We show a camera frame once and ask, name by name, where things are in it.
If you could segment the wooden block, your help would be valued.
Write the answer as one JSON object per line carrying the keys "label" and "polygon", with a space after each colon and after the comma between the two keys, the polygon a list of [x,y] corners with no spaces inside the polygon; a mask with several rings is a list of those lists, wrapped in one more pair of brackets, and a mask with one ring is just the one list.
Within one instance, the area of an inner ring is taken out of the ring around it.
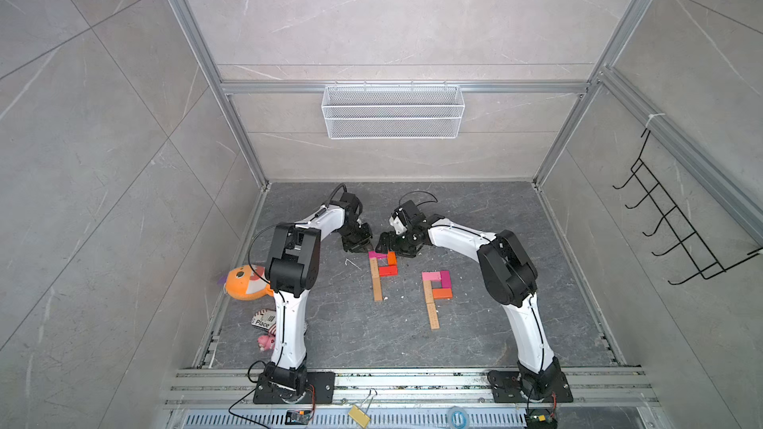
{"label": "wooden block", "polygon": [[380,279],[380,273],[379,273],[379,264],[377,258],[371,258],[370,259],[370,266],[371,266],[371,274],[372,279],[374,281],[377,281]]}
{"label": "wooden block", "polygon": [[439,325],[436,305],[433,302],[428,302],[426,304],[426,311],[427,311],[427,317],[428,317],[430,329],[432,331],[439,330],[440,325]]}
{"label": "wooden block", "polygon": [[379,280],[379,278],[374,278],[372,280],[372,284],[373,284],[374,300],[376,302],[383,301],[383,290],[382,290],[381,280]]}
{"label": "wooden block", "polygon": [[432,286],[431,282],[429,280],[423,281],[423,292],[424,292],[424,299],[427,305],[434,303],[433,293],[432,293]]}

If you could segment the red block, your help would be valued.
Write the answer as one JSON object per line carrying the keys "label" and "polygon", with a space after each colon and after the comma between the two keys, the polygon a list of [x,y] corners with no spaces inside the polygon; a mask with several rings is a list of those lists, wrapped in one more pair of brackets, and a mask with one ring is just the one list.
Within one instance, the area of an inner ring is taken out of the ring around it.
{"label": "red block", "polygon": [[379,268],[379,275],[381,277],[397,276],[399,274],[399,268],[396,265],[383,266]]}

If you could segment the light pink block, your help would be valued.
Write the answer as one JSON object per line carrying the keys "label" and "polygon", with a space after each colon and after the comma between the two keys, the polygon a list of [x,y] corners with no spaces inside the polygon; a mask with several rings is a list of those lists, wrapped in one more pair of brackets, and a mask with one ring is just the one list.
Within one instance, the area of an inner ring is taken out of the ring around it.
{"label": "light pink block", "polygon": [[421,277],[423,281],[441,282],[441,273],[439,271],[422,272]]}

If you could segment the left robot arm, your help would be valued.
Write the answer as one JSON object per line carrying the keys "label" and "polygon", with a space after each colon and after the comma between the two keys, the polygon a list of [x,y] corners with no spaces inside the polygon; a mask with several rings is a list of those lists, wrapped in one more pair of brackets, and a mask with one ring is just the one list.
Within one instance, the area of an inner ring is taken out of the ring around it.
{"label": "left robot arm", "polygon": [[342,183],[311,216],[274,226],[263,277],[274,294],[276,340],[263,373],[269,383],[295,396],[307,390],[306,309],[319,275],[321,242],[339,234],[345,252],[370,250],[373,234],[361,220],[362,212],[361,200]]}

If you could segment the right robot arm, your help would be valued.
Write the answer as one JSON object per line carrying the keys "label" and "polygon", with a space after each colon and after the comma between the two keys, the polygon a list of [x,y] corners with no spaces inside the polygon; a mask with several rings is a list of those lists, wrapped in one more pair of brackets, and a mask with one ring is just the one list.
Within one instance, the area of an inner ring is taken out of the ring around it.
{"label": "right robot arm", "polygon": [[518,236],[510,230],[473,230],[439,214],[425,216],[411,200],[393,211],[389,223],[393,229],[381,234],[379,247],[410,258],[423,246],[443,247],[479,264],[486,290],[502,305],[510,322],[525,397],[541,401],[551,396],[562,369],[538,311],[538,270]]}

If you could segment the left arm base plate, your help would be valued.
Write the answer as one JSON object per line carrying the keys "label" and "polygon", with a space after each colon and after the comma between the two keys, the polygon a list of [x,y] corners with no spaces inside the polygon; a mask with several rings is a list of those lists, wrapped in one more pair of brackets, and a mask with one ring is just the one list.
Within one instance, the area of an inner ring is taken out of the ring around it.
{"label": "left arm base plate", "polygon": [[259,377],[252,397],[254,404],[317,404],[333,402],[337,375],[331,371],[308,371],[304,393],[300,397],[294,390],[276,385],[266,377]]}

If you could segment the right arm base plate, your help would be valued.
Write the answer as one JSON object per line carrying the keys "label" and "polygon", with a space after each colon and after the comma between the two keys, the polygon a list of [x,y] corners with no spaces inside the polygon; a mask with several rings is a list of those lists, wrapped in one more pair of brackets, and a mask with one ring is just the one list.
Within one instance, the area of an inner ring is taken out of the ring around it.
{"label": "right arm base plate", "polygon": [[531,371],[489,371],[489,387],[496,403],[571,403],[574,397],[566,374],[549,367],[539,375]]}

